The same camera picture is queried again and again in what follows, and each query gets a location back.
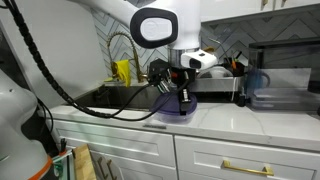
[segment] cabinet drawer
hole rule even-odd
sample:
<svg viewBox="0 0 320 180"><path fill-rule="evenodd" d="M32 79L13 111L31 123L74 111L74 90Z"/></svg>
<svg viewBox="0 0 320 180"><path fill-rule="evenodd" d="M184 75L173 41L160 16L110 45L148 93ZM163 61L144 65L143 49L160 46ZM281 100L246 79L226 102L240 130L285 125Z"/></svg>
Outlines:
<svg viewBox="0 0 320 180"><path fill-rule="evenodd" d="M213 177L203 176L199 174L179 171L180 180L222 180Z"/></svg>
<svg viewBox="0 0 320 180"><path fill-rule="evenodd" d="M111 159L121 169L124 180L177 180L176 168L91 151L93 161L100 155Z"/></svg>
<svg viewBox="0 0 320 180"><path fill-rule="evenodd" d="M315 171L320 170L320 155L314 153L181 136L176 137L176 149L180 170L220 179L312 180ZM224 161L241 170L225 167ZM265 167L274 175L245 171L265 173Z"/></svg>
<svg viewBox="0 0 320 180"><path fill-rule="evenodd" d="M276 10L320 4L319 0L277 0Z"/></svg>
<svg viewBox="0 0 320 180"><path fill-rule="evenodd" d="M52 134L57 143L65 138L69 146L87 143L93 151L175 167L171 135L59 120Z"/></svg>

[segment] gold drawer handle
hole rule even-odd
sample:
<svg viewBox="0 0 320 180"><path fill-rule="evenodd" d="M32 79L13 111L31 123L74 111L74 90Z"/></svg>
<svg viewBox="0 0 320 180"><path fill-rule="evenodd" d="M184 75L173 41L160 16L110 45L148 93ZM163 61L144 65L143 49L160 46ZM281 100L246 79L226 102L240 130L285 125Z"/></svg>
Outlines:
<svg viewBox="0 0 320 180"><path fill-rule="evenodd" d="M112 163L112 160L110 159L110 160L107 162L107 165L108 165L108 169L109 169L109 172L110 172L110 175L111 175L111 179L112 179L112 180L117 180L118 177L117 177L117 176L116 176L116 177L113 176L113 172L112 172L112 169L111 169L111 163Z"/></svg>
<svg viewBox="0 0 320 180"><path fill-rule="evenodd" d="M252 170L252 169L244 169L244 168L238 168L231 166L229 161L224 160L223 161L223 166L226 169L232 169L236 171L243 171L251 174L259 174L259 175L265 175L265 176L274 176L273 170L270 167L264 167L263 171L257 171L257 170Z"/></svg>

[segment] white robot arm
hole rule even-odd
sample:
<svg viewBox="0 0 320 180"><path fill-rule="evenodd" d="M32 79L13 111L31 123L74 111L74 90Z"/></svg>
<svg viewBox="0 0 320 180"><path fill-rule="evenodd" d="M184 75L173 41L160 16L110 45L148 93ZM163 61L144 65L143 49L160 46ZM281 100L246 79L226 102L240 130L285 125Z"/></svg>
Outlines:
<svg viewBox="0 0 320 180"><path fill-rule="evenodd" d="M43 169L38 174L42 176L50 167L46 167L50 158L40 142L21 132L22 124L36 110L37 98L0 70L0 102L0 179L29 179Z"/></svg>
<svg viewBox="0 0 320 180"><path fill-rule="evenodd" d="M140 9L125 0L69 0L112 15L144 48L168 45L172 67L207 69L217 58L200 49L200 0L157 0Z"/></svg>

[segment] plastic container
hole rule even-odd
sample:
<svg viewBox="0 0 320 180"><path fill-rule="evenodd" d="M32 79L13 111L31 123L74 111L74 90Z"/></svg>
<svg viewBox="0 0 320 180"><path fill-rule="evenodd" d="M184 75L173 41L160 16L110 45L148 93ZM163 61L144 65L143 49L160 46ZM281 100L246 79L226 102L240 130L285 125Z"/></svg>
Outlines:
<svg viewBox="0 0 320 180"><path fill-rule="evenodd" d="M187 115L180 115L180 106L178 95L174 95L170 100L154 115L154 117L164 123L171 124L187 124L189 123L197 109L197 98L193 94L189 94L191 99L190 109L187 111ZM159 107L170 96L170 93L160 95L153 104L151 111Z"/></svg>
<svg viewBox="0 0 320 180"><path fill-rule="evenodd" d="M320 38L249 45L249 107L315 111L320 105Z"/></svg>

